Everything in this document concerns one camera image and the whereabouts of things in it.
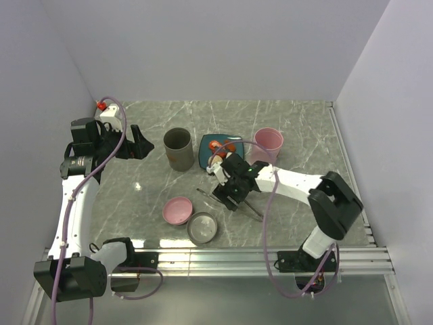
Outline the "white steamed bun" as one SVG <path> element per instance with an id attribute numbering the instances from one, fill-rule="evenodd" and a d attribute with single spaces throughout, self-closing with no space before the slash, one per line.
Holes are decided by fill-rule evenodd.
<path id="1" fill-rule="evenodd" d="M 222 163 L 222 162 L 223 162 L 223 158 L 220 157 L 219 155 L 211 156 L 208 159 L 208 164 L 209 164 L 210 167 L 213 166 L 213 165 L 215 165 L 215 164 Z"/>

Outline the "metal food tongs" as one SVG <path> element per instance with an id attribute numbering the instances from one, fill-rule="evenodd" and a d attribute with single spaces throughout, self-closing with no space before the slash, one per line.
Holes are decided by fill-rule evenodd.
<path id="1" fill-rule="evenodd" d="M 216 198 L 215 196 L 213 196 L 213 195 L 210 195 L 210 194 L 207 194 L 205 191 L 203 191 L 202 189 L 200 189 L 200 188 L 196 188 L 196 190 L 199 192 L 199 193 L 201 193 L 203 196 L 205 196 L 205 197 L 207 197 L 207 198 L 209 198 L 209 199 L 211 199 L 211 200 L 214 200 L 214 201 L 216 201 L 216 202 L 218 202 L 218 203 L 221 203 L 222 204 L 222 202 L 218 199 L 218 198 Z M 246 206 L 255 214 L 255 217 L 254 217 L 254 220 L 257 220 L 257 221 L 259 221 L 259 222 L 262 222 L 263 221 L 263 214 L 260 212 L 260 211 L 258 211 L 257 209 L 255 209 L 249 202 L 244 202 L 245 204 L 246 204 Z"/>

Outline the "red shrimp toy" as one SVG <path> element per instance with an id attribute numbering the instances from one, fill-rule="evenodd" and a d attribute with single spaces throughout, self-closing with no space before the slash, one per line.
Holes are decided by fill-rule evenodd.
<path id="1" fill-rule="evenodd" d="M 226 153 L 226 149 L 224 149 L 223 144 L 217 140 L 211 140 L 208 145 L 210 151 L 214 153 Z"/>

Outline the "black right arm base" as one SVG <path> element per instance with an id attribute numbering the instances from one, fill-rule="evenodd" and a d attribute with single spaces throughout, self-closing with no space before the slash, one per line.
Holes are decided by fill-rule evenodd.
<path id="1" fill-rule="evenodd" d="M 302 249 L 298 251 L 277 251 L 277 260 L 274 262 L 273 266 L 280 273 L 315 273 L 324 256 L 325 254 L 315 259 Z M 336 270 L 336 255 L 334 251 L 331 251 L 321 271 L 334 272 Z"/>

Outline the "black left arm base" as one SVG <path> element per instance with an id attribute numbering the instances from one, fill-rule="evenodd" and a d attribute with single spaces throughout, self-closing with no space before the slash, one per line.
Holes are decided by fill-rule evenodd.
<path id="1" fill-rule="evenodd" d="M 134 293 L 140 284 L 158 283 L 158 259 L 159 254 L 156 252 L 134 253 L 130 261 L 118 265 L 110 275 L 111 290 L 116 294 Z"/>

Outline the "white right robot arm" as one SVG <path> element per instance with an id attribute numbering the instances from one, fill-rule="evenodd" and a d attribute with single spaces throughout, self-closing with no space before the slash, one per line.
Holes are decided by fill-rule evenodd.
<path id="1" fill-rule="evenodd" d="M 302 174 L 260 160 L 250 165 L 238 154 L 221 162 L 212 159 L 206 171 L 219 183 L 213 195 L 230 211 L 235 211 L 251 192 L 278 194 L 309 206 L 316 226 L 298 255 L 300 266 L 308 271 L 321 265 L 322 255 L 344 239 L 363 211 L 363 203 L 337 172 Z"/>

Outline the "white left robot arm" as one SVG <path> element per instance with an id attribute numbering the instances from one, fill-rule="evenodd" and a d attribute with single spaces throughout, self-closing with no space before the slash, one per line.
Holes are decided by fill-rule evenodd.
<path id="1" fill-rule="evenodd" d="M 60 165 L 62 208 L 47 259 L 35 263 L 34 277 L 55 302 L 102 296 L 108 274 L 116 268 L 133 270 L 137 256 L 130 238 L 105 241 L 96 253 L 90 249 L 93 204 L 101 174 L 112 158 L 144 159 L 154 145 L 131 125 L 133 140 L 121 129 L 95 118 L 80 118 L 70 125 L 72 141 Z"/>

